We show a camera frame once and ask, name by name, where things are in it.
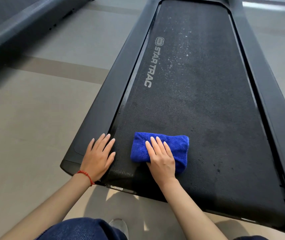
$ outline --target folded towel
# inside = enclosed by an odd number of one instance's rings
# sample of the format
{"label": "folded towel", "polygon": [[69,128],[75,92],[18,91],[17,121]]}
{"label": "folded towel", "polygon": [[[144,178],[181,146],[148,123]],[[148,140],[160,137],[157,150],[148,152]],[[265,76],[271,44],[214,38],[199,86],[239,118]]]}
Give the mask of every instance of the folded towel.
{"label": "folded towel", "polygon": [[166,136],[163,134],[135,132],[130,159],[136,163],[145,161],[150,162],[145,142],[150,142],[150,137],[156,139],[156,136],[158,136],[162,142],[165,141],[168,144],[176,162],[176,173],[182,173],[187,167],[187,153],[189,148],[188,136]]}

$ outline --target blue pants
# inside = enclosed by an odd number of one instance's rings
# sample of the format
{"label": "blue pants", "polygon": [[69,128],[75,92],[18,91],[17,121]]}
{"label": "blue pants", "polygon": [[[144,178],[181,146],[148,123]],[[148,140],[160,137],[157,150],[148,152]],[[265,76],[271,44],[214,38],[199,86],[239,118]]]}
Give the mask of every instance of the blue pants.
{"label": "blue pants", "polygon": [[[118,229],[102,219],[74,218],[48,228],[37,240],[127,240]],[[235,240],[267,240],[261,236],[244,236]]]}

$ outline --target finger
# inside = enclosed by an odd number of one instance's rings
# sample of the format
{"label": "finger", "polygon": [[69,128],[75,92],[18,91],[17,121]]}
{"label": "finger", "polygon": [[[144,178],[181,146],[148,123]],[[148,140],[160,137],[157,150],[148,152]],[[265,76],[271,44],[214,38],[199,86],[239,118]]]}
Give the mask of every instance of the finger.
{"label": "finger", "polygon": [[156,155],[160,155],[161,150],[160,150],[159,145],[157,144],[155,138],[150,137],[150,141],[151,141],[152,147],[154,148]]}
{"label": "finger", "polygon": [[88,147],[87,147],[86,153],[87,153],[87,152],[90,152],[90,151],[92,150],[94,141],[95,141],[95,139],[92,138],[91,141],[89,142],[89,145],[88,145]]}
{"label": "finger", "polygon": [[107,142],[109,141],[109,138],[110,138],[110,134],[107,134],[106,137],[100,142],[97,148],[100,152],[102,152],[103,149],[105,148]]}
{"label": "finger", "polygon": [[112,162],[114,161],[115,155],[116,155],[116,152],[113,152],[113,153],[110,154],[109,157],[107,158],[107,162],[106,162],[106,165],[105,165],[105,169],[106,169],[106,170],[110,167],[110,165],[111,165]]}
{"label": "finger", "polygon": [[99,144],[100,144],[100,142],[101,142],[104,138],[105,138],[105,133],[103,133],[103,134],[98,138],[98,140],[96,141],[96,143],[95,143],[93,149],[97,149],[98,146],[99,146]]}
{"label": "finger", "polygon": [[164,148],[164,145],[162,144],[161,139],[159,137],[156,137],[156,141],[161,150],[161,153],[166,154],[166,149]]}
{"label": "finger", "polygon": [[173,157],[170,147],[168,146],[167,142],[164,141],[164,148],[166,149],[166,153],[169,157]]}
{"label": "finger", "polygon": [[156,156],[156,153],[155,153],[153,147],[150,145],[149,141],[146,141],[145,144],[146,144],[146,148],[147,148],[149,157],[152,158],[152,157]]}
{"label": "finger", "polygon": [[110,142],[107,144],[107,146],[104,149],[104,153],[109,154],[110,150],[112,149],[113,145],[115,143],[115,138],[111,139]]}

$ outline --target white logo emblem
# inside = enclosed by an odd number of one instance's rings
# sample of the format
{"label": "white logo emblem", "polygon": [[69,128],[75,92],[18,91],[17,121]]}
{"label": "white logo emblem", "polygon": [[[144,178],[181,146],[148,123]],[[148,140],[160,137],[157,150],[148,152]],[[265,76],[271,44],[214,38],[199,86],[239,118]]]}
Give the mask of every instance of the white logo emblem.
{"label": "white logo emblem", "polygon": [[164,38],[158,37],[156,38],[155,45],[162,46],[164,44]]}

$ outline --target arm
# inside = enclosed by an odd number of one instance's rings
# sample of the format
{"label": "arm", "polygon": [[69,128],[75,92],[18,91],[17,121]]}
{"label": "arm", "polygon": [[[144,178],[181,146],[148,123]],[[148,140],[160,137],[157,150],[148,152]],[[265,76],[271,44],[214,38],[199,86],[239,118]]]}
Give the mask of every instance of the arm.
{"label": "arm", "polygon": [[203,213],[175,178],[175,160],[166,142],[151,137],[146,141],[150,156],[148,167],[171,206],[188,240],[227,240],[218,227]]}
{"label": "arm", "polygon": [[[87,172],[94,182],[104,175],[114,160],[116,153],[111,153],[109,157],[108,154],[115,139],[112,139],[106,146],[109,138],[110,134],[106,137],[105,134],[102,134],[94,146],[95,140],[92,139],[81,164],[80,169]],[[0,240],[37,238],[46,229],[61,222],[90,186],[90,180],[86,175],[75,174],[65,185],[2,236]]]}

